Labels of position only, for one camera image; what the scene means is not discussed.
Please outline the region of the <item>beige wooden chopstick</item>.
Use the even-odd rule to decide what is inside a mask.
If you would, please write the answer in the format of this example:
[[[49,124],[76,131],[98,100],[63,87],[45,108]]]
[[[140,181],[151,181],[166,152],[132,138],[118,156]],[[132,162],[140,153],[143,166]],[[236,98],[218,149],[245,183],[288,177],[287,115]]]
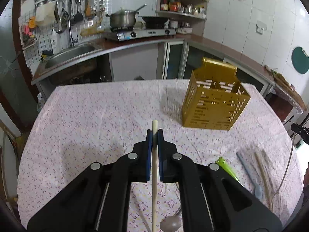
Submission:
[[[152,232],[157,231],[158,121],[152,121]]]

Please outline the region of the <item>green round cutting board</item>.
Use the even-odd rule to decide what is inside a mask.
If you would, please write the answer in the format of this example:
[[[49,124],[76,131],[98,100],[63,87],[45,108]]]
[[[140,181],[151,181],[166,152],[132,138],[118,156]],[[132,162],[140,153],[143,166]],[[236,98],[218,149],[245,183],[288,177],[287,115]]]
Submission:
[[[302,47],[295,47],[292,51],[291,60],[294,68],[300,74],[305,74],[309,70],[308,54]]]

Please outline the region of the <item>beige chopstick on right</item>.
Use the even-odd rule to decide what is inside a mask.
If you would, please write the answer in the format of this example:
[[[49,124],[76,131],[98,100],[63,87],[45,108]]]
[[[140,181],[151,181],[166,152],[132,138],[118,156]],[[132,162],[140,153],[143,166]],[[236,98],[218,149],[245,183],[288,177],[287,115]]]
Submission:
[[[265,186],[265,193],[266,193],[266,198],[267,198],[267,201],[268,201],[269,209],[271,211],[273,211],[273,200],[272,200],[272,197],[271,197],[271,192],[270,192],[270,188],[269,188],[269,185],[268,185],[268,181],[266,179],[265,170],[264,170],[262,163],[261,163],[256,152],[255,152],[255,158],[257,160],[257,164],[258,164],[260,172],[261,172],[261,178],[262,178],[264,186]]]

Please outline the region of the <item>white soap bottle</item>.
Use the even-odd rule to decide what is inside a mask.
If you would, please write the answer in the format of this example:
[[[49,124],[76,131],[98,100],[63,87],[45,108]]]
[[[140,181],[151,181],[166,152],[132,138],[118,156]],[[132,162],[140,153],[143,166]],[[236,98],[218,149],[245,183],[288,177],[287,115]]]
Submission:
[[[54,55],[60,52],[60,42],[59,42],[59,34],[52,28],[52,33],[50,37],[52,52]]]

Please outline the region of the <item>green handled utensil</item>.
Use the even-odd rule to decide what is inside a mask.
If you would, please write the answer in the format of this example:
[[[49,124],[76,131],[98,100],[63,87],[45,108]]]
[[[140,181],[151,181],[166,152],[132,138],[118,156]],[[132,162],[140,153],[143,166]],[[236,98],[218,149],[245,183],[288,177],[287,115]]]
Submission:
[[[239,178],[236,176],[233,169],[230,167],[230,165],[227,163],[227,161],[223,157],[219,157],[216,161],[216,164],[218,164],[221,168],[223,168],[231,177],[233,177],[238,183],[240,183]]]

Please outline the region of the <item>black wok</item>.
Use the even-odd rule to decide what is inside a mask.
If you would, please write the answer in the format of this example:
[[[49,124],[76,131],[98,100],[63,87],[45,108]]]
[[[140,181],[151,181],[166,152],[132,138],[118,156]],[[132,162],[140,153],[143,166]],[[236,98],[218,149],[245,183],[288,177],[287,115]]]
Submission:
[[[158,16],[141,16],[141,19],[145,22],[147,29],[163,29],[169,20],[166,17]]]

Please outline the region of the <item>silver gas stove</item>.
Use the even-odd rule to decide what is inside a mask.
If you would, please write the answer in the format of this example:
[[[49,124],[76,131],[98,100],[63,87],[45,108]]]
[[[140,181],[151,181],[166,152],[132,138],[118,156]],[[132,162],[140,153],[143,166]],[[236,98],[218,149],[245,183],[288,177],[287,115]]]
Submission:
[[[127,41],[139,38],[157,37],[157,36],[174,36],[174,29],[138,29],[134,27],[127,28],[110,28],[104,30],[103,37],[113,41]]]

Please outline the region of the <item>blue handled utensil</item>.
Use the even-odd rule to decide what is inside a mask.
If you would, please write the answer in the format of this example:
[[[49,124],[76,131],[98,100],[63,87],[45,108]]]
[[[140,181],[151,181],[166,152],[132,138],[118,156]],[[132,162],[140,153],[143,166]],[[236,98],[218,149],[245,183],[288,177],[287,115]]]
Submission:
[[[242,166],[244,167],[244,170],[246,171],[250,181],[254,185],[254,195],[255,195],[255,197],[259,200],[262,200],[262,196],[263,196],[262,187],[257,182],[254,181],[252,174],[251,174],[251,171],[249,170],[247,164],[245,163],[243,156],[239,152],[237,152],[236,155],[237,155],[239,161],[241,162]]]

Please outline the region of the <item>stainless steel pot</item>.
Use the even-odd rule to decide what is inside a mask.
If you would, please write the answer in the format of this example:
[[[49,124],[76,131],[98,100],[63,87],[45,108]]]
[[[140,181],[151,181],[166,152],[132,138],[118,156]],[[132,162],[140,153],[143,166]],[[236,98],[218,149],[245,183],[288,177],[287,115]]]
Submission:
[[[120,9],[113,14],[106,14],[105,16],[110,19],[111,28],[133,27],[136,23],[136,15],[146,6],[144,4],[136,10]]]

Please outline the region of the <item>metal faucet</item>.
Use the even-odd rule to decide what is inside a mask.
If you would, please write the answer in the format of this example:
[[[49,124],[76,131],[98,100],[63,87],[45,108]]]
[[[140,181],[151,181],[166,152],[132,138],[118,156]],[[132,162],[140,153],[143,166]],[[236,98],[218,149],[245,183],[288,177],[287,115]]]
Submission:
[[[75,48],[75,44],[78,43],[78,38],[74,39],[72,36],[72,29],[71,29],[71,21],[68,12],[62,10],[60,16],[58,18],[58,29],[56,33],[61,34],[66,29],[69,30],[69,45],[70,48]]]

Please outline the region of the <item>brown kitchen countertop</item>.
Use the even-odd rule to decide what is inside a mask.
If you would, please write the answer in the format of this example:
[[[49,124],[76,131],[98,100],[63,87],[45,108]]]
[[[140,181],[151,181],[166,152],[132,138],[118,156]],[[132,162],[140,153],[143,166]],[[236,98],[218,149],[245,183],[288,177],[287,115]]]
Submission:
[[[52,55],[42,60],[32,77],[31,84],[36,85],[40,81],[64,70],[74,66],[80,62],[88,59],[93,59],[101,55],[107,55],[113,52],[132,49],[142,46],[150,46],[155,44],[158,47],[158,58],[156,76],[157,78],[165,79],[168,72],[168,60],[170,57],[171,46],[180,45],[182,47],[180,54],[180,64],[178,71],[178,78],[182,78],[186,62],[188,59],[188,52],[190,48],[196,48],[200,51],[207,52],[217,58],[225,59],[229,64],[248,73],[255,79],[265,81],[266,86],[262,93],[278,93],[284,100],[289,101],[291,105],[297,108],[298,111],[306,111],[307,106],[301,96],[283,83],[278,77],[272,74],[270,70],[262,66],[247,55],[237,52],[223,44],[211,41],[209,39],[199,37],[197,35],[173,35],[173,36],[159,36],[150,38],[141,38],[137,40],[127,40],[123,42],[109,41],[104,39],[95,39],[86,43],[78,44],[75,47],[76,55],[65,58],[54,65],[48,65],[48,62],[55,59],[57,56]]]

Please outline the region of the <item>gold perforated utensil holder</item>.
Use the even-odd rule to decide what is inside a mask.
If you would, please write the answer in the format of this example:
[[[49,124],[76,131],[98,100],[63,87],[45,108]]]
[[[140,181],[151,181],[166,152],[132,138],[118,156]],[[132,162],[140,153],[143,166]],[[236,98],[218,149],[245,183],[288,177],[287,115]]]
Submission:
[[[201,67],[191,73],[182,125],[229,131],[250,100],[236,73],[235,66],[204,57]]]

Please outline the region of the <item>wall utensil rack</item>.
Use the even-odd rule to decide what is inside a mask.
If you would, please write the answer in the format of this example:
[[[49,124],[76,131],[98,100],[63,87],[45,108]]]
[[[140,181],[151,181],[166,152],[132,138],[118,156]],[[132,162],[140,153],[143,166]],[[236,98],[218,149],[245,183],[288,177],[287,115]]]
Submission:
[[[34,22],[37,27],[57,24],[63,12],[69,15],[71,24],[78,24],[96,16],[97,0],[37,0],[35,1]]]

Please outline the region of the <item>metal spoon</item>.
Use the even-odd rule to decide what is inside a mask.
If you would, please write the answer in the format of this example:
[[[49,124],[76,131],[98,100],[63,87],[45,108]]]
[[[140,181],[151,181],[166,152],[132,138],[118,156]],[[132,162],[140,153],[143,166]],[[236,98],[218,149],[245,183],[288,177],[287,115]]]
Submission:
[[[160,229],[164,232],[174,232],[181,227],[181,207],[177,209],[174,215],[167,216],[160,222]]]

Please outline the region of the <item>corner spice shelf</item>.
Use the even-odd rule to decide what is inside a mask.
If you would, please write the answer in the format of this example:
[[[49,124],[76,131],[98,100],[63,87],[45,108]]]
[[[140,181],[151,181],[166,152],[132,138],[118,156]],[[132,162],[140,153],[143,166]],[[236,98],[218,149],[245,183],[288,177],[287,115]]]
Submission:
[[[203,36],[209,0],[157,0],[155,13],[159,17],[186,22],[192,34]]]

